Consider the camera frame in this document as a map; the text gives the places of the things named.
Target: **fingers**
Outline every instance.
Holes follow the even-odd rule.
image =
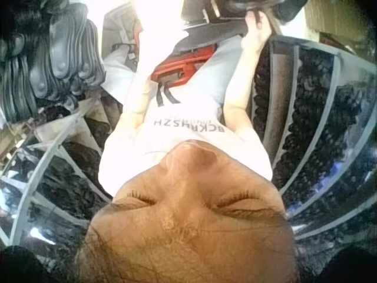
[[[249,11],[246,14],[246,24],[249,28],[257,26],[258,29],[263,29],[268,23],[268,18],[262,11]]]

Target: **black strap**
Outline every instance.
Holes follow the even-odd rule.
[[[169,99],[171,104],[180,103],[180,101],[176,100],[176,98],[171,94],[169,88],[167,87],[167,84],[164,85],[164,94],[166,95],[166,98]]]
[[[161,107],[161,106],[164,105],[163,96],[161,95],[161,87],[162,87],[162,86],[163,86],[162,83],[158,83],[156,100],[157,100],[157,105],[158,105],[159,107]]]
[[[158,83],[158,89],[157,89],[157,95],[156,95],[157,105],[159,107],[164,106],[163,96],[161,94],[161,87],[162,87],[162,83],[160,82],[160,83]],[[168,99],[168,101],[170,101],[171,104],[181,103],[171,94],[169,88],[167,87],[167,84],[164,85],[164,94],[165,94],[166,98]]]

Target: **white t-shirt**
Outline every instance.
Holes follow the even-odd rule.
[[[157,165],[177,144],[192,139],[218,147],[271,180],[270,160],[256,132],[252,128],[232,132],[218,121],[217,109],[210,98],[192,96],[181,104],[149,108],[136,130],[117,127],[101,159],[98,178],[103,188],[115,196],[125,182]]]

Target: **bright light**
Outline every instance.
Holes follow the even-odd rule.
[[[305,227],[307,227],[307,224],[292,226],[293,233],[299,232],[300,230],[304,229]]]
[[[25,141],[25,140],[20,140],[20,141],[16,144],[16,147],[19,148],[19,147],[23,144],[24,141]]]
[[[135,10],[145,31],[182,30],[183,0],[135,0]]]
[[[37,238],[41,241],[44,241],[46,243],[49,243],[50,245],[56,245],[56,243],[54,243],[53,241],[50,241],[49,239],[46,239],[45,237],[43,237],[43,235],[40,233],[40,231],[36,227],[30,230],[30,236],[32,236],[33,238]]]

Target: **shelf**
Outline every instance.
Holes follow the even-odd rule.
[[[14,179],[10,179],[10,178],[7,178],[5,176],[2,176],[1,180],[5,183],[17,188],[21,193],[24,193],[26,191],[27,187],[28,187],[27,183],[23,183],[23,182],[14,180]],[[61,210],[60,208],[55,206],[53,203],[51,203],[48,199],[43,197],[43,195],[41,195],[38,192],[34,193],[34,195],[32,197],[32,201],[37,203],[37,204],[42,205],[45,208],[48,208],[48,209],[54,211],[54,213],[58,214],[60,217],[66,219],[67,221],[70,221],[70,222],[72,222],[76,225],[83,226],[83,221],[81,221],[81,220],[71,216],[69,213]]]
[[[315,229],[308,233],[304,233],[302,235],[296,236],[295,240],[302,240],[311,236],[315,236],[317,234],[323,233],[324,231],[330,230],[339,226],[340,224],[350,220],[351,218],[355,217],[356,215],[360,214],[361,212],[367,210],[371,206],[373,206],[377,202],[377,193],[371,196],[366,202],[361,204],[359,207],[355,208],[354,210],[348,212],[347,214],[343,215],[342,217],[338,218],[337,220],[322,226],[321,228]]]
[[[90,109],[97,103],[98,99],[90,98],[79,102],[78,112],[64,118],[43,124],[34,130],[35,137],[40,143],[48,143],[54,141],[57,136],[66,129],[70,127],[68,131],[68,137],[75,136],[78,134],[80,128],[76,127],[78,121],[78,116],[83,117],[86,115]]]
[[[9,238],[8,238],[8,236],[5,234],[4,230],[1,229],[1,227],[0,227],[0,239],[1,239],[1,241],[3,242],[3,244],[4,244],[5,246],[9,246]]]
[[[373,129],[376,127],[376,115],[377,111],[376,108],[374,109],[373,113],[371,114],[371,117],[363,131],[362,136],[360,137],[358,143],[356,144],[355,148],[353,149],[351,155],[349,158],[346,160],[340,171],[335,174],[329,183],[323,187],[318,193],[313,195],[307,202],[305,202],[298,210],[296,210],[294,213],[289,215],[289,218],[293,218],[294,216],[300,214],[303,212],[305,209],[307,209],[310,205],[312,205],[315,201],[320,199],[328,190],[332,188],[332,186],[342,178],[342,176],[347,172],[349,167],[352,165],[352,163],[355,161],[355,159],[359,156],[360,152],[364,148],[365,144],[368,142],[369,137],[371,136]]]
[[[91,109],[91,107],[93,107],[96,100],[98,99],[99,97],[80,101],[79,103],[80,106],[79,106],[78,111],[75,114],[68,116],[68,119],[67,119],[68,121],[65,121],[65,123],[61,125],[59,131],[54,129],[55,134],[52,136],[53,141],[43,140],[41,139],[41,136],[39,136],[40,142],[52,142],[52,144],[50,145],[48,150],[45,152],[42,159],[39,161],[37,167],[33,171],[33,174],[29,180],[29,185],[26,188],[24,194],[22,195],[21,201],[18,206],[19,208],[17,211],[17,215],[13,222],[11,236],[9,237],[10,245],[19,245],[20,243],[22,231],[24,230],[24,227],[27,224],[27,212],[28,212],[29,205],[32,202],[33,195],[39,185],[39,182],[45,170],[47,169],[50,161],[54,157],[55,152],[60,147],[62,142],[70,135],[70,133],[75,130],[76,124]],[[51,127],[51,124],[54,124],[56,122],[59,123],[59,120],[41,126],[43,131],[40,131],[40,132],[48,135],[49,128],[53,128]],[[38,135],[37,135],[38,129],[35,130],[34,133],[36,137],[38,138]]]
[[[348,62],[353,68],[361,68],[371,74],[376,74],[376,65],[368,62],[367,60],[361,59],[349,52],[340,50],[335,47],[331,47],[326,44],[308,41],[308,40],[302,40],[299,38],[292,38],[292,37],[283,37],[280,35],[272,37],[272,40],[278,41],[278,42],[285,42],[288,44],[293,45],[300,45],[305,48],[314,48],[317,50],[324,51],[326,53],[333,54],[338,57],[342,57],[342,62]]]
[[[43,206],[47,209],[49,209],[51,212],[54,212],[58,216],[62,217],[63,219],[73,223],[74,225],[82,226],[87,228],[89,226],[88,220],[82,220],[77,219],[76,217],[73,217],[68,212],[62,210],[52,202],[50,202],[48,199],[46,199],[43,195],[41,195],[38,192],[34,193],[34,197],[32,198],[32,202],[36,203],[37,205]]]
[[[72,159],[72,157],[69,155],[69,153],[63,147],[60,147],[57,150],[57,156],[60,157],[60,158],[65,159],[68,162],[68,164],[72,166],[72,168],[74,169],[76,175],[79,176],[79,177],[81,177],[81,178],[83,178],[84,180],[86,180],[87,183],[89,184],[89,187],[92,189],[92,191],[95,192],[98,196],[100,196],[101,199],[103,199],[106,202],[111,202],[111,200],[109,198],[107,198],[99,190],[99,188],[97,188],[96,185],[93,184],[93,182],[90,181],[89,178],[82,172],[82,170],[78,167],[78,165],[76,164],[76,162]]]
[[[276,163],[280,160],[283,153],[285,152],[285,150],[283,150],[283,145],[284,145],[284,142],[285,142],[285,138],[289,134],[289,130],[288,130],[289,125],[291,125],[293,123],[292,115],[293,115],[293,112],[295,111],[293,106],[295,105],[296,92],[297,92],[297,78],[298,78],[298,75],[299,75],[299,68],[301,66],[299,56],[300,56],[300,47],[294,46],[293,47],[292,92],[290,93],[290,101],[289,101],[289,106],[288,106],[287,118],[286,118],[284,130],[283,130],[283,133],[282,133],[282,138],[280,139],[280,144],[279,144],[279,147],[277,149],[274,161],[272,163],[272,170],[275,168]]]
[[[42,150],[45,152],[51,145],[52,141],[46,141],[44,143],[31,144],[30,146],[27,146],[27,148],[30,150]]]
[[[7,183],[7,184],[17,188],[21,193],[24,193],[25,189],[28,186],[27,183],[8,178],[6,176],[1,176],[0,180],[2,180],[4,183]]]
[[[85,122],[83,118],[77,121],[75,134],[69,135],[67,141],[82,144],[83,146],[94,149],[100,156],[102,155],[102,150],[95,141],[87,122]]]
[[[104,122],[104,123],[110,124],[101,100],[98,100],[94,104],[94,107],[91,110],[88,111],[88,113],[85,115],[85,117],[99,121],[99,122]]]
[[[339,82],[339,76],[340,76],[340,59],[339,59],[338,56],[334,56],[333,73],[332,73],[332,77],[331,77],[330,89],[329,89],[329,94],[328,94],[328,97],[327,97],[327,100],[326,100],[325,109],[323,110],[322,116],[320,118],[316,132],[313,136],[313,139],[310,142],[310,145],[307,148],[304,156],[302,157],[299,165],[297,166],[296,170],[293,172],[293,174],[289,178],[288,182],[284,185],[284,187],[282,187],[279,190],[279,193],[281,195],[284,194],[285,191],[288,190],[289,186],[293,183],[293,181],[295,180],[297,175],[300,173],[302,167],[305,165],[308,158],[312,154],[312,151],[316,147],[316,144],[319,140],[320,135],[322,134],[323,128],[325,127],[325,124],[328,120],[328,117],[329,117],[329,114],[330,114],[330,111],[331,111],[331,108],[332,108],[332,103],[333,103],[334,98],[335,98],[336,88],[337,88],[338,82]]]
[[[298,68],[294,64],[297,54],[271,54],[271,86],[269,110],[263,145],[273,162],[283,136],[287,112],[290,106],[293,73]]]

